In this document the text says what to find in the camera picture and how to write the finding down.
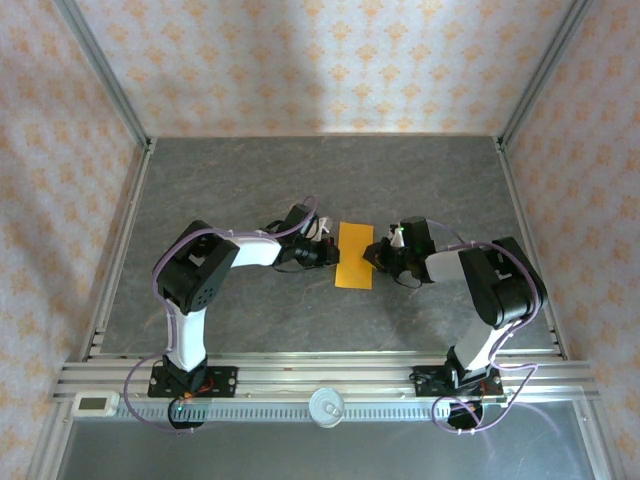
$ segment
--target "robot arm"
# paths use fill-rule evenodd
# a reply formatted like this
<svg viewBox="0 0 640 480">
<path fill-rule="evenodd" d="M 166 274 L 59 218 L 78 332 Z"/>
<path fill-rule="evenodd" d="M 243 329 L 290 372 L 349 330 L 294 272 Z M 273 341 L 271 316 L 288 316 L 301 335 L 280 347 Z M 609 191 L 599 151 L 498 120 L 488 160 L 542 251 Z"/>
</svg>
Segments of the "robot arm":
<svg viewBox="0 0 640 480">
<path fill-rule="evenodd" d="M 322 238 L 323 233 L 328 233 L 330 220 L 314 214 L 305 223 L 309 213 L 310 209 L 303 204 L 294 206 L 284 221 L 274 222 L 277 230 L 273 235 L 256 232 L 231 237 L 214 233 L 197 236 L 182 246 L 158 273 L 158 293 L 171 307 L 167 322 L 169 346 L 174 348 L 163 357 L 163 368 L 171 380 L 172 393 L 195 392 L 205 380 L 206 308 L 231 268 L 280 265 L 290 260 L 305 268 L 338 263 L 339 251 L 333 238 Z M 192 222 L 169 250 L 201 230 L 212 229 L 201 220 Z M 278 236 L 287 231 L 291 233 Z"/>
<path fill-rule="evenodd" d="M 492 244 L 505 249 L 526 269 L 544 305 L 546 288 L 518 243 L 506 237 Z M 466 281 L 482 321 L 473 322 L 449 349 L 441 380 L 452 392 L 469 389 L 489 375 L 493 345 L 513 322 L 534 309 L 533 293 L 520 267 L 484 245 L 436 252 L 426 219 L 411 217 L 391 225 L 389 237 L 369 246 L 364 254 L 379 271 L 395 278 L 408 270 L 422 283 Z"/>
</svg>

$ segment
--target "floral wallpaper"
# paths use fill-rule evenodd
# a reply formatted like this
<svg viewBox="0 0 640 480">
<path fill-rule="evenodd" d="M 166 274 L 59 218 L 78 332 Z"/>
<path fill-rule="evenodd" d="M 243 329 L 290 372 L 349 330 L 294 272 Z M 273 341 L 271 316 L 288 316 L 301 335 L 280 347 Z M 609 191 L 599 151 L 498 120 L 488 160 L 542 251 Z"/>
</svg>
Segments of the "floral wallpaper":
<svg viewBox="0 0 640 480">
<path fill-rule="evenodd" d="M 640 472 L 640 9 L 592 7 L 510 151 L 550 292 Z"/>
<path fill-rule="evenodd" d="M 79 0 L 150 136 L 498 135 L 570 0 Z"/>
<path fill-rule="evenodd" d="M 48 0 L 0 9 L 0 478 L 24 478 L 89 318 L 134 141 Z"/>
</svg>

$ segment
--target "white cap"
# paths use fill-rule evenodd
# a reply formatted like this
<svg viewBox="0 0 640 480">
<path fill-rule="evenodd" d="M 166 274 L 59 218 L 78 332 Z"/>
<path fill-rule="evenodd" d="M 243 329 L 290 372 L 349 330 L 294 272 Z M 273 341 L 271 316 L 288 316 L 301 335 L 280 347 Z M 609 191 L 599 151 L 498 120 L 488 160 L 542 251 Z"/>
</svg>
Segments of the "white cap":
<svg viewBox="0 0 640 480">
<path fill-rule="evenodd" d="M 309 400 L 311 418 L 322 428 L 332 428 L 344 418 L 344 400 L 333 388 L 321 388 Z"/>
</svg>

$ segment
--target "yellow block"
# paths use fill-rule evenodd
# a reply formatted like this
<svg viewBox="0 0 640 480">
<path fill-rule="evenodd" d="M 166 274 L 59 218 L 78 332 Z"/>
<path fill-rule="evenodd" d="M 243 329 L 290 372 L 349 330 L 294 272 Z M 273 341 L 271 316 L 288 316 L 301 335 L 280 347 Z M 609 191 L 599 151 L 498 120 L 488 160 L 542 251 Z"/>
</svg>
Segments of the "yellow block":
<svg viewBox="0 0 640 480">
<path fill-rule="evenodd" d="M 336 267 L 336 287 L 371 290 L 373 266 L 362 255 L 372 243 L 372 225 L 340 222 L 340 263 Z"/>
</svg>

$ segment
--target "glass panel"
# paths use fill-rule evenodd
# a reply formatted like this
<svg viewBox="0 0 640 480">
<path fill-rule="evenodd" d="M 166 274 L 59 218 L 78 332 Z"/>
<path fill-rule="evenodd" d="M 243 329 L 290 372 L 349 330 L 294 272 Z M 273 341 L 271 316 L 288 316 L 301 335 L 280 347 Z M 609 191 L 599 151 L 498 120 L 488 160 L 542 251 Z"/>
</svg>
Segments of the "glass panel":
<svg viewBox="0 0 640 480">
<path fill-rule="evenodd" d="M 490 407 L 487 415 L 499 407 Z M 431 423 L 220 423 L 176 438 L 129 420 L 76 420 L 59 479 L 593 478 L 573 405 L 516 406 L 496 428 Z"/>
</svg>

